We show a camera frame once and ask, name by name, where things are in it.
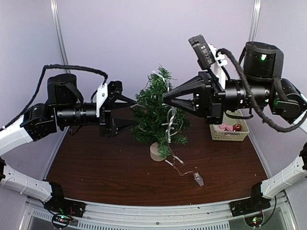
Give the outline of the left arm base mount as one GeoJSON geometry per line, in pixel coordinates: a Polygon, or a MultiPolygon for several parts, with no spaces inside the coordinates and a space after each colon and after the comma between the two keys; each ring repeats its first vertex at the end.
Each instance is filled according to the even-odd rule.
{"type": "Polygon", "coordinates": [[[63,189],[58,183],[49,182],[49,185],[51,186],[51,198],[44,202],[48,210],[65,215],[72,214],[73,217],[83,217],[86,206],[84,202],[66,199],[63,189]]]}

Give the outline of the small green christmas tree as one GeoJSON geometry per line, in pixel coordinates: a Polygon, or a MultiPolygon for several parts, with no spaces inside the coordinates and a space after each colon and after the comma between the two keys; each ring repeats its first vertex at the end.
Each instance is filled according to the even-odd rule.
{"type": "Polygon", "coordinates": [[[172,89],[172,79],[171,73],[159,66],[148,75],[145,88],[136,94],[136,105],[130,108],[134,120],[139,122],[132,128],[132,137],[142,143],[156,143],[162,159],[171,155],[170,143],[188,142],[181,134],[190,126],[185,112],[163,102],[163,94],[172,89]]]}

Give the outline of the clear battery box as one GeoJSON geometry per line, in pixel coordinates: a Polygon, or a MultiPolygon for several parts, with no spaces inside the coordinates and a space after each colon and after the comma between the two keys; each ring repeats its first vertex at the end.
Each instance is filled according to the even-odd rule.
{"type": "Polygon", "coordinates": [[[195,172],[193,176],[194,176],[194,180],[197,182],[199,186],[204,186],[203,178],[200,176],[198,172],[195,172]]]}

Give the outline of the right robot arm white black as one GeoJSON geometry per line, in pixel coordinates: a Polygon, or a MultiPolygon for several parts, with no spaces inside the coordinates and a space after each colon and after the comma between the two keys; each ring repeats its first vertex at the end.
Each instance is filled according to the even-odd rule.
{"type": "Polygon", "coordinates": [[[190,40],[201,71],[163,95],[165,104],[219,125],[238,109],[255,112],[278,132],[299,128],[307,118],[307,101],[283,79],[283,52],[274,45],[247,42],[239,59],[225,49],[190,40]]]}

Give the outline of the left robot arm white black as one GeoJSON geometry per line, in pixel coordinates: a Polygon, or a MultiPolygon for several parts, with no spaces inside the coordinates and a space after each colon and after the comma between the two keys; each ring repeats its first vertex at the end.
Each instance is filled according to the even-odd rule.
{"type": "MultiPolygon", "coordinates": [[[[60,74],[47,81],[45,103],[37,103],[26,109],[8,127],[0,132],[0,153],[39,141],[56,133],[58,129],[76,126],[99,126],[104,137],[115,137],[119,133],[136,125],[134,120],[113,118],[111,111],[135,105],[136,102],[122,94],[120,81],[102,83],[95,91],[95,102],[84,102],[83,95],[77,88],[74,74],[60,74]]],[[[40,181],[16,171],[4,160],[0,161],[0,184],[20,194],[50,203],[59,213],[69,209],[61,185],[40,181]]]]}

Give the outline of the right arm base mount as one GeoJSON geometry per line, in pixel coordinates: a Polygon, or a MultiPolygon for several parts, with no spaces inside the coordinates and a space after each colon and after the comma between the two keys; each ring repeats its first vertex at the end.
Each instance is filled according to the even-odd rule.
{"type": "Polygon", "coordinates": [[[257,183],[251,188],[251,197],[232,201],[229,203],[229,206],[232,216],[236,217],[270,208],[270,201],[270,199],[263,197],[263,192],[261,191],[261,183],[257,183]]]}

